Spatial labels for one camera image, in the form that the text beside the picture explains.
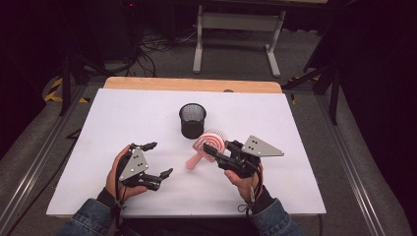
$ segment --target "human hand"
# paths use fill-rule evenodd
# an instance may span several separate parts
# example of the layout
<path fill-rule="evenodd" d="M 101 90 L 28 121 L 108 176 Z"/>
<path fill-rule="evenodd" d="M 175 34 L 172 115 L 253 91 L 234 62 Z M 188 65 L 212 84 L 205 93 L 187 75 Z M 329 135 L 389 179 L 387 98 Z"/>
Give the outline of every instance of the human hand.
<path fill-rule="evenodd" d="M 260 173 L 262 175 L 264 169 L 263 169 L 261 164 L 260 164 L 259 170 L 260 170 Z M 245 179 L 241 179 L 232 170 L 225 170 L 224 175 L 227 176 L 230 183 L 232 183 L 234 186 L 237 187 L 237 190 L 239 191 L 240 197 L 242 197 L 242 199 L 245 202 L 250 202 L 251 201 L 251 195 L 252 195 L 251 192 L 255 191 L 255 189 L 257 188 L 258 183 L 260 181 L 260 178 L 259 178 L 258 174 L 255 173 L 253 177 L 248 177 L 248 178 L 245 178 Z M 262 191 L 263 191 L 263 187 L 262 187 L 262 183 L 261 183 L 260 192 L 257 196 L 255 196 L 255 198 L 260 196 Z"/>
<path fill-rule="evenodd" d="M 116 156 L 114 159 L 113 165 L 111 167 L 110 172 L 107 175 L 107 180 L 105 183 L 105 189 L 114 197 L 116 198 L 116 172 L 117 172 L 117 164 L 119 163 L 120 158 L 124 154 L 126 154 L 129 151 L 130 146 L 126 146 L 120 153 Z M 130 197 L 133 197 L 135 195 L 139 195 L 141 193 L 144 193 L 148 190 L 145 186 L 137 186 L 135 188 L 129 188 L 123 185 L 122 183 L 118 184 L 120 186 L 119 188 L 119 196 L 123 198 L 122 202 L 126 202 Z"/>

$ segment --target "dark background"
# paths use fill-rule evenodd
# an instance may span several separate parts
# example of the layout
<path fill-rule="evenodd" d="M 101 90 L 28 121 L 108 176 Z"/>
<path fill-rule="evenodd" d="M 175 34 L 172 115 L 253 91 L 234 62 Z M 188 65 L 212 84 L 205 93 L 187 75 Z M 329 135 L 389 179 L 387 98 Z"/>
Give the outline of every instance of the dark background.
<path fill-rule="evenodd" d="M 189 28 L 196 15 L 195 6 L 165 4 L 146 10 L 146 5 L 136 5 L 136 15 L 120 6 L 112 0 L 101 4 L 82 0 L 2 1 L 0 158 L 45 106 L 42 90 L 60 73 L 67 53 L 82 54 L 98 64 L 110 59 L 128 60 L 135 56 L 133 48 L 141 36 L 141 16 L 148 16 L 148 24 L 172 37 Z M 366 14 L 337 17 L 310 67 L 319 68 L 334 57 L 343 58 L 338 69 L 348 104 L 374 160 L 417 234 L 417 45 L 413 24 L 417 9 L 412 1 L 404 0 L 358 1 L 352 8 Z M 158 13 L 169 13 L 170 17 L 162 19 Z M 94 16 L 101 14 L 112 20 L 97 21 Z M 327 26 L 328 18 L 300 11 L 288 12 L 284 24 L 289 30 L 319 32 Z M 342 45 L 349 47 L 348 53 L 340 54 Z"/>

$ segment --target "white table surface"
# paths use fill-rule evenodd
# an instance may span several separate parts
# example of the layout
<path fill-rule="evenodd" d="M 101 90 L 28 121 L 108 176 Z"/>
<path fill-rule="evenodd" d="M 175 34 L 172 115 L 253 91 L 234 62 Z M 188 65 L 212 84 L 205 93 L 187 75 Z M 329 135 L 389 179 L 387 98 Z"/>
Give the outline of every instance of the white table surface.
<path fill-rule="evenodd" d="M 178 112 L 190 102 L 206 109 L 206 130 L 220 129 L 229 141 L 241 143 L 255 135 L 285 152 L 262 163 L 265 185 L 289 213 L 326 213 L 285 94 L 102 88 L 46 214 L 71 216 L 88 198 L 96 198 L 123 147 L 157 142 L 145 152 L 146 173 L 174 171 L 157 192 L 129 199 L 124 217 L 243 215 L 237 210 L 243 200 L 216 162 L 202 159 L 194 170 L 185 167 L 195 154 L 194 141 L 182 136 Z"/>

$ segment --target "metal stand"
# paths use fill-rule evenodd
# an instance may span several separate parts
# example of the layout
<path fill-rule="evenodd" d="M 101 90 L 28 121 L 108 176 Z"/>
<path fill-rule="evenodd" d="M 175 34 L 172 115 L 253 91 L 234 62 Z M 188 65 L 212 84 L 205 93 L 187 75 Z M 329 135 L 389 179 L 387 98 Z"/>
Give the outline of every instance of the metal stand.
<path fill-rule="evenodd" d="M 203 6 L 200 5 L 197 17 L 197 46 L 196 54 L 194 56 L 193 73 L 198 74 L 202 68 L 203 29 L 253 30 L 272 32 L 270 44 L 267 44 L 265 49 L 272 74 L 274 77 L 279 77 L 280 72 L 276 64 L 273 50 L 275 49 L 279 33 L 281 32 L 284 18 L 285 11 L 281 11 L 279 16 L 204 13 Z"/>
<path fill-rule="evenodd" d="M 105 70 L 104 68 L 92 63 L 88 59 L 72 54 L 63 59 L 62 62 L 62 90 L 63 90 L 63 102 L 60 116 L 63 116 L 68 108 L 71 106 L 71 75 L 79 85 L 86 85 L 89 82 L 89 76 L 86 72 L 85 66 L 89 66 L 101 75 L 106 77 L 115 77 L 113 73 Z"/>
<path fill-rule="evenodd" d="M 333 125 L 337 125 L 336 122 L 336 109 L 337 109 L 337 99 L 340 85 L 340 77 L 337 72 L 336 65 L 324 66 L 320 69 L 312 71 L 294 82 L 290 82 L 286 85 L 281 86 L 282 89 L 292 89 L 296 86 L 299 86 L 307 81 L 313 79 L 316 76 L 320 76 L 319 80 L 313 87 L 314 94 L 323 95 L 326 90 L 331 86 L 331 96 L 330 96 L 330 106 L 329 106 L 329 116 Z"/>

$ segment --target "gray carpet floor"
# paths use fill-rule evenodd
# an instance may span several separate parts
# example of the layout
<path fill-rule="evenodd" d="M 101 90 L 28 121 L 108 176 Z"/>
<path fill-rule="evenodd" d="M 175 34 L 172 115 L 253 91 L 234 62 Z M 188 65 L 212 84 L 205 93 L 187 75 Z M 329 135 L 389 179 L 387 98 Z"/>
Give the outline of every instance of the gray carpet floor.
<path fill-rule="evenodd" d="M 239 36 L 248 36 L 248 32 Z M 179 44 L 168 51 L 149 54 L 160 78 L 201 78 L 219 80 L 277 81 L 282 85 L 294 76 L 303 75 L 303 67 L 313 52 L 320 37 L 314 32 L 284 30 L 275 49 L 275 57 L 281 71 L 280 78 L 270 73 L 268 59 L 263 46 L 269 41 L 266 33 L 252 32 L 246 39 L 224 31 L 206 33 L 203 51 L 202 71 L 192 73 L 195 43 L 192 40 Z M 150 60 L 140 58 L 144 66 L 151 69 Z M 117 63 L 108 63 L 107 68 L 116 68 Z M 150 76 L 136 64 L 130 75 Z M 93 98 L 103 86 L 102 77 L 92 77 L 83 97 Z M 378 170 L 365 142 L 350 113 L 343 94 L 339 96 L 336 127 L 330 127 L 327 114 L 321 111 L 319 97 L 309 92 L 311 84 L 306 83 L 288 93 L 288 102 L 293 112 L 313 171 L 319 183 L 327 214 L 323 215 L 323 235 L 412 235 L 403 210 Z M 296 104 L 292 104 L 289 94 L 294 93 Z M 328 101 L 328 95 L 322 97 Z M 30 194 L 21 210 L 27 208 L 31 200 L 41 191 L 58 168 L 72 140 L 66 136 L 83 128 L 91 103 L 78 103 L 62 132 L 57 138 L 51 154 L 30 186 Z M 59 118 L 60 102 L 47 102 L 46 107 L 32 121 L 0 161 L 0 208 L 4 209 L 14 197 L 20 181 L 31 166 L 55 122 Z M 375 234 L 364 216 L 358 196 L 342 164 L 339 147 L 334 141 L 332 130 L 336 129 L 347 146 L 355 171 L 371 200 L 373 210 L 384 233 Z M 46 209 L 59 181 L 60 173 L 46 187 L 40 198 L 17 225 L 12 235 L 53 235 L 66 219 L 46 216 Z M 294 215 L 307 235 L 319 235 L 320 221 L 316 215 Z"/>

